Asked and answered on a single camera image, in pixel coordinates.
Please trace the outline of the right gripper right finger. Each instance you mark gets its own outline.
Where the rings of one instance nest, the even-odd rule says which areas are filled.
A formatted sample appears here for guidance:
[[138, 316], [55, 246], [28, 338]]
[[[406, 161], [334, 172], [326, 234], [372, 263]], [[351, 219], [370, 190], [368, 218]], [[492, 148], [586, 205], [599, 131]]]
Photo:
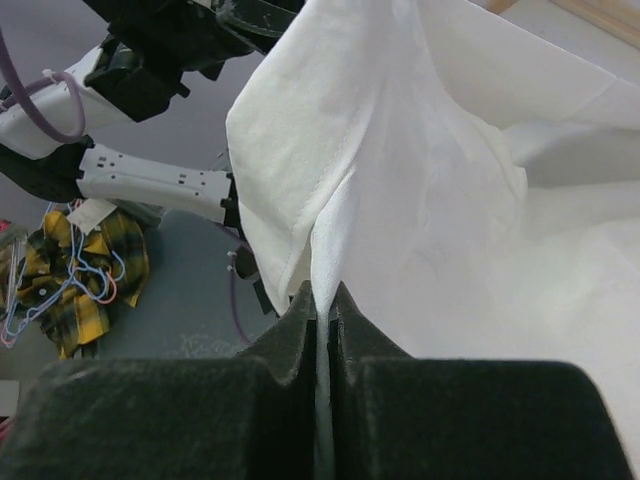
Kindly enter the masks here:
[[417, 359], [335, 300], [329, 358], [340, 479], [629, 479], [596, 386], [558, 361]]

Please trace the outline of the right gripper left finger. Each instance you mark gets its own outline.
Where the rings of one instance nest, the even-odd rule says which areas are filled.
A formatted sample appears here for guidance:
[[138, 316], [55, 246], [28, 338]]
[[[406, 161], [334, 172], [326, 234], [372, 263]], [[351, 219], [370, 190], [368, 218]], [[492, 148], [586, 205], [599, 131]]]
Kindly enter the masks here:
[[46, 369], [1, 445], [5, 479], [310, 479], [313, 295], [223, 359], [72, 360]]

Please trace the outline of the white shirt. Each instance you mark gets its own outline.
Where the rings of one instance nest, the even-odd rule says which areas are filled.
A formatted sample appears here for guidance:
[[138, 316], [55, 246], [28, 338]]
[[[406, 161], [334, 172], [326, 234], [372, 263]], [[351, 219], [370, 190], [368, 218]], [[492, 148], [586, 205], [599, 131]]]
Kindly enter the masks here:
[[308, 1], [226, 120], [284, 313], [345, 283], [410, 354], [558, 359], [639, 460], [639, 87], [468, 1]]

